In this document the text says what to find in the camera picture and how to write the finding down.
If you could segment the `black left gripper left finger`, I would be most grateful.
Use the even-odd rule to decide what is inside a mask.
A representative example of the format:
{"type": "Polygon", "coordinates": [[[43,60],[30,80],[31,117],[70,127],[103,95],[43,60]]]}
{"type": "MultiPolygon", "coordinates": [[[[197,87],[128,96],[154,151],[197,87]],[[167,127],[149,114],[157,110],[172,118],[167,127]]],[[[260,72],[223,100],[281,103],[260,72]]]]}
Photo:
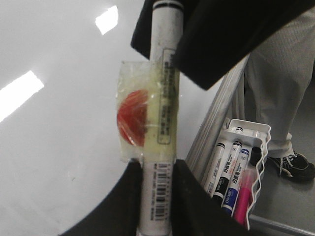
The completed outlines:
{"type": "MultiPolygon", "coordinates": [[[[134,236],[139,222],[142,168],[128,163],[105,199],[64,236],[134,236]]],[[[175,236],[247,236],[245,227],[228,216],[197,182],[184,160],[173,171],[171,226],[175,236]]]]}

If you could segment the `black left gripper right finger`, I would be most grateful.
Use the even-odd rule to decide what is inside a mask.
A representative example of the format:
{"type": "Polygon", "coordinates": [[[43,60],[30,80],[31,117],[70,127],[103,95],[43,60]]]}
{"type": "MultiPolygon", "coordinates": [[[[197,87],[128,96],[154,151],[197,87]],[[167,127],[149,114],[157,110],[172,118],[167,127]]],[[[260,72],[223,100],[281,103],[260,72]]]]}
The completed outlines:
{"type": "Polygon", "coordinates": [[[148,58],[153,12],[165,7],[181,11],[183,33],[174,64],[207,90],[264,40],[314,5],[312,0],[147,0],[131,46],[148,58]]]}

